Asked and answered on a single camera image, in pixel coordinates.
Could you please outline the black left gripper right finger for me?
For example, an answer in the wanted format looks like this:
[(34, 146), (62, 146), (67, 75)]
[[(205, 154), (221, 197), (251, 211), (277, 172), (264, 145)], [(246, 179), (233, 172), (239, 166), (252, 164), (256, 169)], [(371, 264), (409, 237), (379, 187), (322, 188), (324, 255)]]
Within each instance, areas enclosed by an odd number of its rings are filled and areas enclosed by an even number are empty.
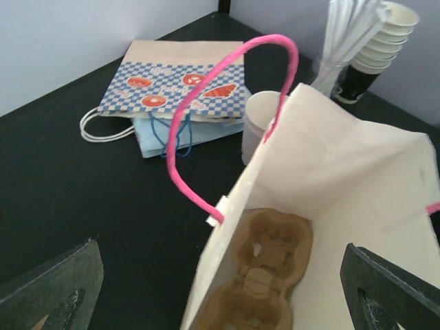
[(364, 247), (346, 246), (340, 280), (355, 329), (439, 328), (439, 289)]

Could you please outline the cream pink Cakes paper bag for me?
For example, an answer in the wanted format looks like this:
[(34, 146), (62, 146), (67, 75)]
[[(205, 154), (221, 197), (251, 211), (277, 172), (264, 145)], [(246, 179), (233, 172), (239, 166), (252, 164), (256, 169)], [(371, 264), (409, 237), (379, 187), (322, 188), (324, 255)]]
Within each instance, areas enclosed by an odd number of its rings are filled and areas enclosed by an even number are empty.
[[(179, 122), (211, 80), (265, 43), (284, 47), (289, 57), (276, 116), (232, 190), (212, 206), (177, 171)], [(198, 329), (210, 295), (234, 279), (232, 240), (253, 210), (297, 215), (309, 220), (313, 230), (307, 270), (288, 298), (291, 329), (355, 329), (340, 280), (350, 243), (439, 289), (439, 243), (430, 219), (439, 209), (439, 171), (429, 136), (358, 119), (313, 87), (295, 85), (298, 63), (298, 48), (286, 36), (253, 38), (217, 64), (175, 112), (166, 148), (168, 173), (208, 213), (212, 226), (182, 329)]]

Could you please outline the brown pulp cup carrier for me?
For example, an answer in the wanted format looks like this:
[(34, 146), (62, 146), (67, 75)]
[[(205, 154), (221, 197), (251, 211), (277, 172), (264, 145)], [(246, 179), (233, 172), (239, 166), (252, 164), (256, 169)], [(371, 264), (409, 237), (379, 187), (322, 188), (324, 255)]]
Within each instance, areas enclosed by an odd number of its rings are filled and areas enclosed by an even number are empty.
[(309, 220), (274, 209), (253, 210), (232, 240), (234, 279), (216, 289), (198, 329), (291, 329), (288, 298), (305, 275), (313, 230)]

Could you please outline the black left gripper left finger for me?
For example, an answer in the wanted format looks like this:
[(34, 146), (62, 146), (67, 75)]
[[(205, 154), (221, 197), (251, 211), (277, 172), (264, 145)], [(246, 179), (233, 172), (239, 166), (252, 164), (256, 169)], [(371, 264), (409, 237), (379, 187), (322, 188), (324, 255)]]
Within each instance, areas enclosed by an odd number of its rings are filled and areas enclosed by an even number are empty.
[(2, 329), (87, 329), (104, 266), (90, 239), (1, 286)]

